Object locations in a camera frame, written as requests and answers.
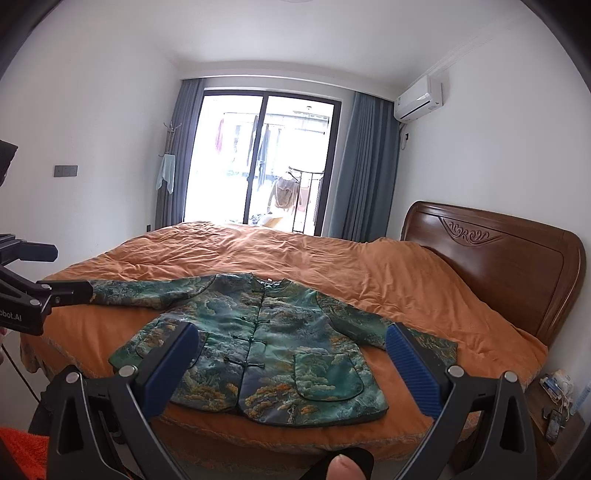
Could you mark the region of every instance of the blue gripper pad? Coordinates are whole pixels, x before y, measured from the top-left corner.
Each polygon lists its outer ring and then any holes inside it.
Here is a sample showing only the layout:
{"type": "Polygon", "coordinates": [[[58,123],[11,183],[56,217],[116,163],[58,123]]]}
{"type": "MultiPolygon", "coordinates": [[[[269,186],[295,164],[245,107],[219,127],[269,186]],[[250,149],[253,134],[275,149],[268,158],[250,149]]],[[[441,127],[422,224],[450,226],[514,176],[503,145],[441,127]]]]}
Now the blue gripper pad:
{"type": "Polygon", "coordinates": [[[163,346],[152,348],[141,362],[133,391],[147,420],[164,412],[198,350],[199,330],[182,322],[163,346]]]}
{"type": "Polygon", "coordinates": [[[431,350],[420,346],[402,323],[388,327],[386,351],[421,413],[436,420],[450,386],[445,365],[431,350]]]}

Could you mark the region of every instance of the black cable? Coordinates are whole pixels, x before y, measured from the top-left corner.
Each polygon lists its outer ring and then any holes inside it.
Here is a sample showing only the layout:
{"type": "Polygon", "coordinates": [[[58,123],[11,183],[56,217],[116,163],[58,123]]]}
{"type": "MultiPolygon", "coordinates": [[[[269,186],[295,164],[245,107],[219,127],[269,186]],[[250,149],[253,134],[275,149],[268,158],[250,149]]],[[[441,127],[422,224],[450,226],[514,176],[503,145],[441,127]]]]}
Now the black cable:
{"type": "Polygon", "coordinates": [[[35,394],[35,392],[31,388],[31,386],[29,385],[29,382],[22,375],[21,371],[18,369],[16,363],[14,363],[14,360],[12,359],[12,357],[10,356],[10,353],[8,353],[8,351],[6,350],[6,347],[4,345],[2,345],[2,350],[4,350],[4,353],[6,354],[7,358],[10,360],[10,363],[12,364],[12,366],[14,367],[14,369],[17,371],[17,374],[19,375],[19,377],[21,377],[22,381],[25,382],[25,385],[29,389],[29,392],[31,392],[31,395],[33,397],[35,397],[35,400],[37,400],[37,403],[41,403],[41,400],[39,400],[39,397],[37,397],[37,395],[35,394]]]}

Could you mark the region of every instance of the sliding glass door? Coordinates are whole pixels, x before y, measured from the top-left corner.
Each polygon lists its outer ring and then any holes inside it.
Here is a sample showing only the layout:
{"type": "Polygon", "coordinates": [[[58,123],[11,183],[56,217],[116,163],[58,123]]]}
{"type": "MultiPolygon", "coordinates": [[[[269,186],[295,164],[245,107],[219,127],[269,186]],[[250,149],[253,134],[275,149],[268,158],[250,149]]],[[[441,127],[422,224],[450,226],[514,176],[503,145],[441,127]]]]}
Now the sliding glass door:
{"type": "Polygon", "coordinates": [[[206,92],[186,221],[320,235],[340,102],[275,92],[206,92]]]}

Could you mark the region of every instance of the air conditioner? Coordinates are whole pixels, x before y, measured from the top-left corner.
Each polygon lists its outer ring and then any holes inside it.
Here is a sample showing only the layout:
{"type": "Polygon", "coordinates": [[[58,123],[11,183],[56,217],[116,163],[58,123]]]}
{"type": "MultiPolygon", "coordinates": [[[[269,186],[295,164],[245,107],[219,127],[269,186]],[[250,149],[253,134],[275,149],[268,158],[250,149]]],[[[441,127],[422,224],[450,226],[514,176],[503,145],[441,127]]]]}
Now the air conditioner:
{"type": "Polygon", "coordinates": [[[407,124],[441,107],[441,82],[425,75],[396,100],[394,116],[407,124]]]}

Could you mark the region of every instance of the metal screw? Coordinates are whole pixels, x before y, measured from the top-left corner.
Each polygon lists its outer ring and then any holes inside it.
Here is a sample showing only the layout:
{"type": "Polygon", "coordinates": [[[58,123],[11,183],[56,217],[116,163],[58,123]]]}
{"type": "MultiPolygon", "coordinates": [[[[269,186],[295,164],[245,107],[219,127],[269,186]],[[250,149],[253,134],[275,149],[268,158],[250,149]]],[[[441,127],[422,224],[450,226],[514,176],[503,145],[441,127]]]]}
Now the metal screw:
{"type": "Polygon", "coordinates": [[[69,384],[76,383],[76,382],[78,382],[79,378],[80,378],[80,374],[77,374],[76,372],[72,372],[67,375],[66,382],[69,384]]]}
{"type": "Polygon", "coordinates": [[[515,383],[519,380],[515,372],[505,372],[505,380],[511,383],[515,383]]]}
{"type": "Polygon", "coordinates": [[[133,365],[125,365],[119,369],[119,376],[124,378],[131,377],[131,375],[134,375],[137,370],[138,369],[133,365]]]}
{"type": "Polygon", "coordinates": [[[464,376],[464,369],[459,365],[452,365],[448,370],[452,377],[460,378],[464,376]]]}

